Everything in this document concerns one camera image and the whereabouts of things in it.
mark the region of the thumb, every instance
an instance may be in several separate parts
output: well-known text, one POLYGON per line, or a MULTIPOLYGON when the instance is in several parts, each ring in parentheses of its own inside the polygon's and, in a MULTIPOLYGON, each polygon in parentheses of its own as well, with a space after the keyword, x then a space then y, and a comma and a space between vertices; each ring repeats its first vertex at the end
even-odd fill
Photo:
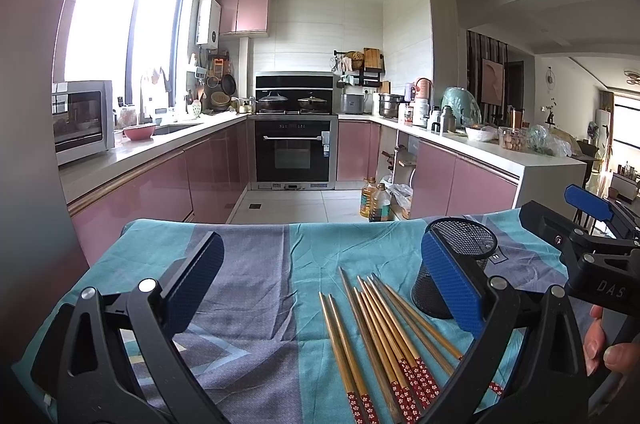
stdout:
POLYGON ((604 364, 612 372, 629 375, 640 359, 640 343, 620 343, 604 352, 604 364))

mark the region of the floor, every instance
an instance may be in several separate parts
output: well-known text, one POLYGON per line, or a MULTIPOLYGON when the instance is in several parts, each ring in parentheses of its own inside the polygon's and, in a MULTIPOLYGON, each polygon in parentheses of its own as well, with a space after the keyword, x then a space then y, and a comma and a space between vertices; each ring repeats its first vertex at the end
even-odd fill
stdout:
POLYGON ((367 222, 359 210, 360 190, 248 191, 231 223, 367 222))

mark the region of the countertop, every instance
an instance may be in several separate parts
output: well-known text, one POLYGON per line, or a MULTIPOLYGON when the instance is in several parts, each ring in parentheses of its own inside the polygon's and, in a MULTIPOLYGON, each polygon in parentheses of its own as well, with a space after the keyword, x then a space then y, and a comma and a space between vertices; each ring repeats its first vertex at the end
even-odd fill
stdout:
POLYGON ((440 135, 426 128, 405 125, 404 123, 398 123, 398 121, 394 119, 386 119, 375 115, 339 114, 338 119, 345 121, 373 121, 383 127, 404 131, 430 143, 438 144, 457 153, 467 155, 472 159, 485 162, 494 168, 510 173, 518 178, 522 177, 526 167, 584 165, 584 163, 571 159, 570 157, 551 157, 538 153, 524 153, 503 149, 498 144, 476 143, 469 141, 468 137, 454 135, 453 133, 440 135))
POLYGON ((118 148, 62 165, 59 168, 60 182, 65 193, 66 203, 70 204, 89 191, 145 162, 205 137, 210 133, 239 123, 246 117, 247 114, 236 114, 234 112, 201 115, 198 119, 180 123, 197 123, 194 127, 185 128, 168 135, 154 135, 146 141, 124 139, 122 146, 118 148))

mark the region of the oven handle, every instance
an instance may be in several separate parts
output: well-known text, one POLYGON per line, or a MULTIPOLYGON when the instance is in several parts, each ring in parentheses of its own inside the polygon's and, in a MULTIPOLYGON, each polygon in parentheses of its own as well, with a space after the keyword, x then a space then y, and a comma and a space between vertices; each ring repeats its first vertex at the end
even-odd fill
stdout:
POLYGON ((318 137, 262 137, 265 141, 322 141, 322 135, 318 137))

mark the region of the fingernail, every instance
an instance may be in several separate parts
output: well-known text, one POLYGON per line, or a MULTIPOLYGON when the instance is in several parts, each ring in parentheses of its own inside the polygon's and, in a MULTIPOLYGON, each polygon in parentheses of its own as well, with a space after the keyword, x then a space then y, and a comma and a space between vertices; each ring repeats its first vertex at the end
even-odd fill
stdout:
POLYGON ((622 351, 616 346, 610 346, 604 352, 604 362, 607 366, 615 366, 622 359, 622 351))
POLYGON ((598 353, 598 345, 595 341, 590 341, 584 346, 584 351, 586 352, 588 359, 595 359, 596 354, 598 353))

